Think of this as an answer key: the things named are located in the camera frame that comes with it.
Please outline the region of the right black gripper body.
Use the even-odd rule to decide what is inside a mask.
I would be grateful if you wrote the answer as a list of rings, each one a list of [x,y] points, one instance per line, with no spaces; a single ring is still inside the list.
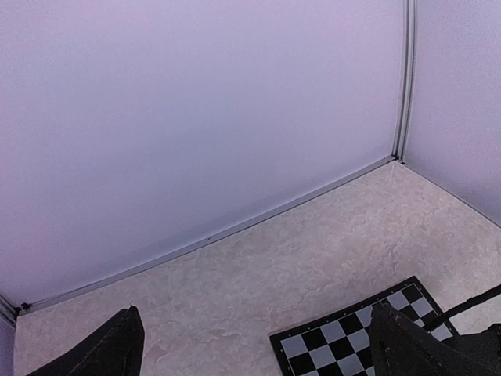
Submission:
[[[500,368],[500,324],[481,333],[454,336],[443,343],[486,368]]]

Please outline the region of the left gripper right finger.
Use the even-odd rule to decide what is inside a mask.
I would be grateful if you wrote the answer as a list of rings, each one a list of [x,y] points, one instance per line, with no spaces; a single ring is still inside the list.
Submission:
[[[492,375],[387,303],[373,307],[369,343],[375,375]]]

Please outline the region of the black grey chess board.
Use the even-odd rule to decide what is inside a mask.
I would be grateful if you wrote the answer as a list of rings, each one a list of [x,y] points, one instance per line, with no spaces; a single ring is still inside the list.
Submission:
[[[270,336],[284,375],[374,375],[369,343],[373,307],[388,302],[419,327],[442,309],[417,277],[325,317]]]

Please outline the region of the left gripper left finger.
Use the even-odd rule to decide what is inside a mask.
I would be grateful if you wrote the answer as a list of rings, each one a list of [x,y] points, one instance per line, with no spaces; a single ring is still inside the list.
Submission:
[[[138,309],[121,309],[71,350],[32,374],[139,375],[144,341]]]

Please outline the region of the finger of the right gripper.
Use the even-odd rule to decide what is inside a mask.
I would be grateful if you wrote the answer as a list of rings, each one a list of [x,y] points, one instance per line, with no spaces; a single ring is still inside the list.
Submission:
[[[462,302],[459,305],[456,305],[451,309],[447,310],[446,312],[438,315],[428,324],[425,324],[424,330],[427,332],[432,332],[437,327],[440,327],[445,321],[449,320],[451,317],[454,317],[462,312],[467,311],[468,309],[471,309],[484,302],[487,302],[488,300],[496,296],[499,296],[500,292],[501,292],[501,285],[499,284],[495,287],[488,289],[486,292],[483,292],[482,294],[469,298],[465,302]]]

